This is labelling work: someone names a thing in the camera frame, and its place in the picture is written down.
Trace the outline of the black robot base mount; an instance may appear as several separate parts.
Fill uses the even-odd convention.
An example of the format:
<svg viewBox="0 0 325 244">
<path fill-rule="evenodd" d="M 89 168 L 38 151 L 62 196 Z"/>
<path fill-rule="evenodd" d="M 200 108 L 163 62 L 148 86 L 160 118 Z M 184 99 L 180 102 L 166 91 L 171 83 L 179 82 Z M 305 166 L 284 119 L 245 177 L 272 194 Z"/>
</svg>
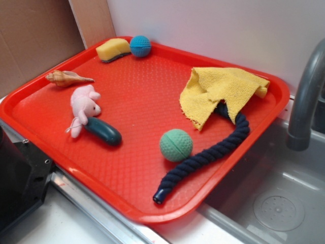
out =
<svg viewBox="0 0 325 244">
<path fill-rule="evenodd" d="M 53 160 L 32 142 L 12 142 L 1 129 L 1 235 L 40 207 Z"/>
</svg>

